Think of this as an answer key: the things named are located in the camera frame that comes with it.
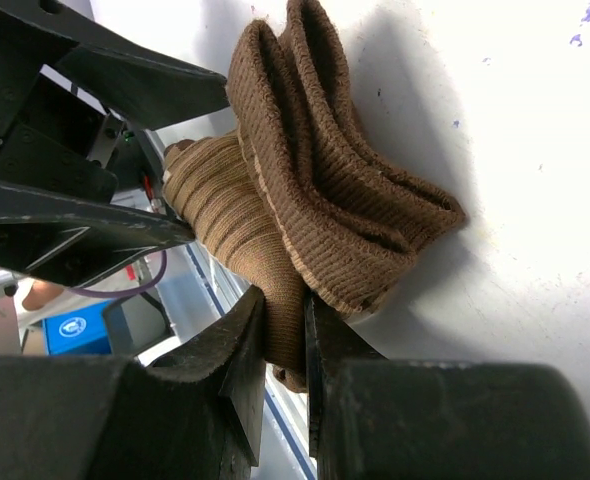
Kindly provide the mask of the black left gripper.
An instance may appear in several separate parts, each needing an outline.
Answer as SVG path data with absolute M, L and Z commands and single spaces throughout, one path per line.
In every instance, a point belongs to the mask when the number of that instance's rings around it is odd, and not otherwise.
M 0 33 L 22 51 L 0 36 L 0 180 L 11 183 L 0 182 L 0 267 L 88 288 L 192 241 L 188 224 L 167 215 L 86 201 L 109 200 L 117 189 L 106 166 L 123 123 L 41 65 L 149 130 L 228 107 L 226 78 L 141 47 L 58 1 L 0 1 Z

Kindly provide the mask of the brown striped sock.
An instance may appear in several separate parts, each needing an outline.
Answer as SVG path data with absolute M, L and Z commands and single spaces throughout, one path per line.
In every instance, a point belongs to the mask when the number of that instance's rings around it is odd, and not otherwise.
M 163 195 L 224 267 L 265 297 L 263 355 L 306 391 L 304 303 L 377 310 L 418 255 L 465 219 L 438 186 L 366 141 L 343 46 L 317 1 L 291 1 L 275 34 L 243 31 L 226 92 L 233 131 L 167 147 Z

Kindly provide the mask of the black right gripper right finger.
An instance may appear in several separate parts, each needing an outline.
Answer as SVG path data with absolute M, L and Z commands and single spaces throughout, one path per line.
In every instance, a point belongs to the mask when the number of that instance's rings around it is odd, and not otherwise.
M 356 333 L 340 313 L 309 293 L 304 307 L 309 455 L 319 458 L 322 420 L 335 377 L 345 360 L 385 356 Z

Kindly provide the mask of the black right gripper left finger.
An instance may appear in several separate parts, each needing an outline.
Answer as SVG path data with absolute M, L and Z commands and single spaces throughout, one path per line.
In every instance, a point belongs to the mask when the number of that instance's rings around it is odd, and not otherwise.
M 174 468 L 251 468 L 259 464 L 263 419 L 265 298 L 249 288 L 236 304 L 147 370 L 170 383 L 163 405 L 177 422 Z

